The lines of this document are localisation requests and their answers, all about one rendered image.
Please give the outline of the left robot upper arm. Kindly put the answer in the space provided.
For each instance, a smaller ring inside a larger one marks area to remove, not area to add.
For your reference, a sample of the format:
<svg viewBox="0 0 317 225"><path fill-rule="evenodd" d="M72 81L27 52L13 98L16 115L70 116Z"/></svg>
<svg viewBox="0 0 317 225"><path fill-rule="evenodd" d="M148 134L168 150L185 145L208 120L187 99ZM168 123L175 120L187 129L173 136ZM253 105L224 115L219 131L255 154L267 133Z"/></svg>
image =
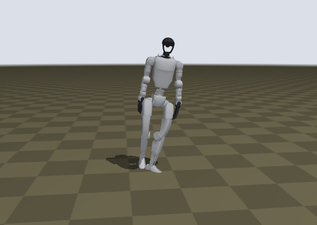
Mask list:
<svg viewBox="0 0 317 225"><path fill-rule="evenodd" d="M176 88L181 88L182 87L182 72L183 72L183 63L180 61L176 60L176 73L175 73L175 82L174 82L174 86Z"/></svg>

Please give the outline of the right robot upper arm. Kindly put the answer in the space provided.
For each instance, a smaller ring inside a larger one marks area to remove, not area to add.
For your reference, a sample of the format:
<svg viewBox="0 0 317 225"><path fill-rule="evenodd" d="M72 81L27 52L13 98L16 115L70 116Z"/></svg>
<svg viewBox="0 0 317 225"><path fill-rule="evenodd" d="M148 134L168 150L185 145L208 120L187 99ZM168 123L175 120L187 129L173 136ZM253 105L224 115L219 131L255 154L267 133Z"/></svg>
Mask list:
<svg viewBox="0 0 317 225"><path fill-rule="evenodd" d="M143 83L149 83L150 82L150 72L151 72L151 65L155 63L156 57L148 57L146 59L146 64L144 68L144 82Z"/></svg>

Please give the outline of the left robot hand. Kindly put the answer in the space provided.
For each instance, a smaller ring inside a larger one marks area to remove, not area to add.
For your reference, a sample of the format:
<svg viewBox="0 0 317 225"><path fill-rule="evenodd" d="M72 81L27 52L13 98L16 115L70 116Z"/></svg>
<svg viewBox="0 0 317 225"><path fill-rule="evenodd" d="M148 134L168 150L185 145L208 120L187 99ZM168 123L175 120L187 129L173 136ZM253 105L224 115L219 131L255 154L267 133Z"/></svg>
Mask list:
<svg viewBox="0 0 317 225"><path fill-rule="evenodd" d="M172 118L172 119L176 119L176 117L177 117L177 115L178 115L178 113L179 113L179 108L181 107L180 105L181 105L181 102L178 102L177 105L175 105L175 106L176 106L176 109L175 109L175 111L174 111L174 114L173 114L173 118Z"/></svg>

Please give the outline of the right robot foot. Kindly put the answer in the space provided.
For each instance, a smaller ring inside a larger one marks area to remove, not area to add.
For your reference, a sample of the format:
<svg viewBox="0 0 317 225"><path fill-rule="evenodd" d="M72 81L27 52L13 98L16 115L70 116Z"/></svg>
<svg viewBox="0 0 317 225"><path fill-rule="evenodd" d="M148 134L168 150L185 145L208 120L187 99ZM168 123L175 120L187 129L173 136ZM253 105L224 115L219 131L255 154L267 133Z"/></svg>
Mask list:
<svg viewBox="0 0 317 225"><path fill-rule="evenodd" d="M141 155L139 155L138 166L139 166L139 169L145 169L145 166L146 166L145 156L141 157Z"/></svg>

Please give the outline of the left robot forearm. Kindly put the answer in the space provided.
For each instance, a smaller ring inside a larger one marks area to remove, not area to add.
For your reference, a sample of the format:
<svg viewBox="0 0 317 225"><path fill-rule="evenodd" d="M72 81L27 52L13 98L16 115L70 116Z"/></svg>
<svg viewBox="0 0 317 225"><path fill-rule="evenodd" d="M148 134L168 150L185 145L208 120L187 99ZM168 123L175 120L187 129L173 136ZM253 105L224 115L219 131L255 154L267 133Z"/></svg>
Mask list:
<svg viewBox="0 0 317 225"><path fill-rule="evenodd" d="M175 89L176 95L175 95L175 104L177 105L178 102L181 102L182 99L182 87L181 88L176 88ZM182 104L182 102L181 102Z"/></svg>

